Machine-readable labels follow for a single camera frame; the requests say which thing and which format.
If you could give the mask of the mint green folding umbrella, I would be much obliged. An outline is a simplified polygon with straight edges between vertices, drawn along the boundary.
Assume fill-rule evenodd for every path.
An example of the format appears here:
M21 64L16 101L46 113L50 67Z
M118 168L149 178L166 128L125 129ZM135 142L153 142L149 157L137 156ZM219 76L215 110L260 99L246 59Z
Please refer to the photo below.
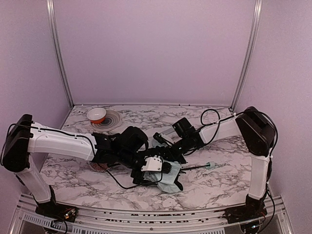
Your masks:
M150 156L161 157L161 155L159 154L151 154ZM144 178L152 182L155 182L156 186L163 192L173 194L173 193L178 193L178 192L183 191L183 185L178 181L179 175L181 173L185 173L187 171L195 170L195 169L211 170L217 166L217 164L213 161L208 162L204 165L197 165L197 166L187 167L187 168L182 167L182 165L176 161L174 163L179 164L179 168L177 166L174 167L174 169L169 174L163 174L163 173L158 173L158 172L144 172Z

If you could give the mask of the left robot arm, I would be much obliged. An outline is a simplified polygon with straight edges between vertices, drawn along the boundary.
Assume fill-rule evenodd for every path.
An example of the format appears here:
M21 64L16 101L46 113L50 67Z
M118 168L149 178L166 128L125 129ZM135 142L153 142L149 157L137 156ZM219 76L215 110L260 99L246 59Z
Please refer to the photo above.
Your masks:
M136 186L149 186L143 178L145 172L160 172L163 161L150 153L147 136L136 127L128 127L121 134L77 134L49 128L24 114L17 123L9 126L0 154L0 164L13 172L31 192L39 215L63 222L74 222L78 209L57 203L53 188L48 185L36 168L32 153L47 153L83 159L95 164L119 163L135 174Z

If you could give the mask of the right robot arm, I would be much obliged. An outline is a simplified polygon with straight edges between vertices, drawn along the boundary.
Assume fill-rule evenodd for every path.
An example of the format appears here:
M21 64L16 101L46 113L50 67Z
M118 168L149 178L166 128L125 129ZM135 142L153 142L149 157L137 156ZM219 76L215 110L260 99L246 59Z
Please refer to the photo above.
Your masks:
M272 152L278 132L274 122L253 106L215 123L195 129L182 118L173 129L181 138L171 146L161 148L161 156L168 161L180 161L184 156L210 143L234 136L242 136L252 159L251 183L245 204L227 208L224 217L229 224L247 221L267 214L264 199L269 196L268 181L272 172Z

